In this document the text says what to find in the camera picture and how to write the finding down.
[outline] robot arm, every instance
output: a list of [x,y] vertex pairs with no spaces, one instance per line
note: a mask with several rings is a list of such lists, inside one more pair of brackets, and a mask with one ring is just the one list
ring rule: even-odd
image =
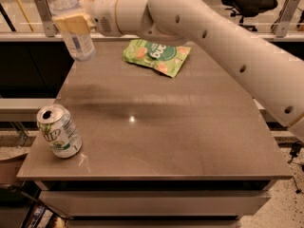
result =
[[198,44],[304,142],[304,63],[230,22],[201,0],[90,0],[82,6],[105,36]]

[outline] water bottle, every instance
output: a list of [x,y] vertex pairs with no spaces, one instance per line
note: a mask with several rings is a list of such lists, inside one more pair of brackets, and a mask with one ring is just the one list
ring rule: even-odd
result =
[[[81,8],[78,0],[49,0],[48,7],[52,16],[63,15]],[[73,59],[86,61],[94,56],[95,47],[90,34],[79,34],[61,30],[60,33]]]

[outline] black office chair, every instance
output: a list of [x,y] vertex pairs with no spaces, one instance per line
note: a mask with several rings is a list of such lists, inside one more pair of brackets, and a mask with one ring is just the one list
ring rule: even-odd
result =
[[256,17],[262,12],[277,7],[276,0],[221,0],[221,3],[231,7],[227,10],[232,11],[230,14],[232,17],[241,16],[239,25],[251,31],[257,31],[256,26],[244,25],[244,18]]

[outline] silver soda can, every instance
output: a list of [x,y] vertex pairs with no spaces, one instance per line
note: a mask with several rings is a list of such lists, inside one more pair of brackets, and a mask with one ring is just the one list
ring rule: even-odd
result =
[[41,108],[37,113],[37,125],[54,154],[60,158],[71,157],[82,147],[69,111],[60,104]]

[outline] snack bag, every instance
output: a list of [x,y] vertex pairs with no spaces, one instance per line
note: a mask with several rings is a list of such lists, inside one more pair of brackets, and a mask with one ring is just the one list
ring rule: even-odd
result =
[[132,40],[123,51],[123,60],[155,70],[174,78],[190,52],[190,47],[169,47],[147,42],[143,39]]

